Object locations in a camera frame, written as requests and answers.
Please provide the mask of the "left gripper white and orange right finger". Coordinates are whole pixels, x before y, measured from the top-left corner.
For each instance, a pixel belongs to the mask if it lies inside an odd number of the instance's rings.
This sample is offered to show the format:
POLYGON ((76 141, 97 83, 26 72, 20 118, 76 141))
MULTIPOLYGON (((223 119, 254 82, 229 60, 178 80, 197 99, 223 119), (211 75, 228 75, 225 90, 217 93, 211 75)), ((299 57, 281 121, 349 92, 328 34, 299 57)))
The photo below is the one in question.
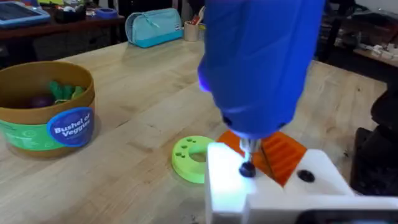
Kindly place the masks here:
POLYGON ((348 195, 354 192, 322 150, 307 149, 281 132, 262 141, 268 174, 287 193, 348 195))

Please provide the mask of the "left gripper white and orange left finger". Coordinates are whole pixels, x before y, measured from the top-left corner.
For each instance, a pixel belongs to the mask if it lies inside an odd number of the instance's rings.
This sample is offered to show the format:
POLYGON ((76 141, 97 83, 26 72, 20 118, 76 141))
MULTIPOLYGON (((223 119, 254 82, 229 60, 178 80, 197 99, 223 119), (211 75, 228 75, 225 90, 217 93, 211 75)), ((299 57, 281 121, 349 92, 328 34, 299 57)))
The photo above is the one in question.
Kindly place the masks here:
POLYGON ((239 138, 231 131, 223 133, 207 148, 205 174, 205 216, 207 223, 240 223, 246 197, 274 192, 274 181, 255 169, 255 177, 243 177, 244 162, 239 138))

